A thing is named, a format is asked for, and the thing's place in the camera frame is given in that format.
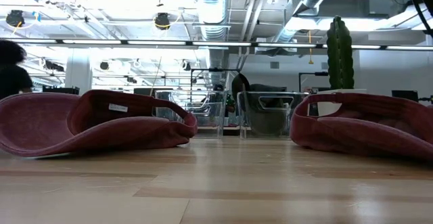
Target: tag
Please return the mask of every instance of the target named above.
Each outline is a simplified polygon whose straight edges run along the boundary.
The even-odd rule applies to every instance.
[[[116,104],[110,104],[108,106],[108,109],[109,110],[115,110],[115,111],[118,111],[118,112],[128,112],[128,108],[126,106],[119,106],[119,105],[116,105]]]

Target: ceiling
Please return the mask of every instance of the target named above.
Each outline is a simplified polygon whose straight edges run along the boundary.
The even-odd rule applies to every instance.
[[[286,25],[288,19],[285,13],[287,12],[288,1],[276,0],[276,2],[271,2],[271,0],[264,0],[256,26],[252,31],[252,40],[274,37]],[[357,0],[339,0],[337,3],[325,0],[320,8],[321,10],[328,8],[338,14],[339,10],[344,10],[344,3],[350,1],[356,2]],[[385,10],[385,12],[392,13],[392,15],[387,18],[372,20],[364,17],[361,22],[359,18],[346,19],[350,21],[346,21],[349,28],[349,24],[352,24],[350,29],[354,43],[363,45],[414,45],[423,41],[425,38],[423,32],[412,30],[421,24],[413,6],[405,5],[407,0],[388,1],[389,5],[386,8],[390,11]],[[244,39],[241,37],[242,27],[246,19],[249,2],[251,0],[230,0],[229,17],[225,24],[228,28],[228,40]],[[22,28],[15,29],[5,22],[6,16],[14,9],[24,11],[25,24]],[[257,9],[257,5],[253,9],[251,19],[253,19],[255,9]],[[208,11],[211,15],[214,12],[211,9]],[[40,21],[34,16],[34,13],[40,15]],[[158,13],[168,13],[171,22],[168,30],[160,30],[155,27],[154,18]],[[428,12],[425,12],[425,15],[428,19],[431,18]],[[326,20],[330,18],[326,16],[319,18],[299,16],[290,19],[290,22],[297,21],[299,23],[298,27],[295,28],[299,31],[295,34],[293,41],[300,43],[326,42],[326,29],[329,26],[329,21]],[[307,25],[308,20],[314,20],[313,26]],[[375,30],[369,30],[368,27],[363,28],[367,22],[368,26],[375,26]],[[0,37],[3,38],[197,41],[202,39],[201,27],[203,27],[203,23],[200,20],[199,3],[196,0],[0,0]],[[356,31],[359,28],[369,31]],[[29,59],[24,66],[31,74],[51,73],[42,67],[42,58],[66,67],[70,52],[67,47],[29,46],[26,47],[26,50],[29,53]],[[230,53],[237,53],[237,49],[230,50]],[[295,55],[290,59],[302,59],[303,55],[308,54],[308,49],[299,49],[290,54]],[[236,55],[231,54],[229,58],[231,67],[233,67],[232,61],[237,61],[234,56]],[[151,85],[152,76],[160,76],[161,74],[172,77],[178,76],[179,79],[168,81],[156,79],[156,85],[186,86],[189,84],[188,76],[190,73],[182,69],[183,62],[189,62],[192,68],[207,68],[209,66],[208,61],[206,61],[206,51],[203,49],[101,48],[94,49],[91,62],[95,69],[94,75],[100,75],[93,80],[93,83],[101,86],[113,85],[114,87]],[[99,68],[100,62],[113,63],[113,67],[116,69],[101,70]],[[250,65],[246,62],[244,69],[258,72],[264,68],[257,66],[254,62],[250,62]],[[46,83],[62,83],[64,76],[61,73],[58,74],[57,77],[40,76],[38,80],[41,83],[44,81]],[[105,75],[116,74],[148,75],[149,78],[143,77],[139,79],[137,84],[131,84],[121,77],[104,77]],[[204,87],[208,83],[207,77],[208,75],[204,73],[205,79],[198,81],[198,86]]]

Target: exposed ductwork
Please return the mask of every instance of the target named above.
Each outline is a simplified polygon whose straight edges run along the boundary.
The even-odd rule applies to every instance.
[[[221,24],[227,23],[229,0],[198,0],[198,16],[201,23],[202,38],[205,41],[226,41],[228,30]],[[209,49],[206,63],[209,68],[226,68],[229,52],[226,49]],[[220,83],[221,74],[211,73],[212,84]]]
[[[289,3],[290,13],[288,13],[288,15],[291,18],[298,12],[318,8],[322,1],[323,0],[291,0]],[[290,18],[287,20],[286,25],[278,32],[278,35],[274,37],[273,42],[288,43],[296,34],[297,30],[291,30],[288,26]]]

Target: green cactus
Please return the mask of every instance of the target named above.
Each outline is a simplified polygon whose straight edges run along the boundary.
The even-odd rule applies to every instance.
[[[341,17],[336,16],[331,23],[326,43],[331,89],[353,89],[352,37]]]

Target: person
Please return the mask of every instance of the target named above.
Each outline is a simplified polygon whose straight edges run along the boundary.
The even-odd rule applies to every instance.
[[[32,79],[18,66],[26,59],[24,48],[15,42],[0,40],[0,55],[0,99],[32,92]]]

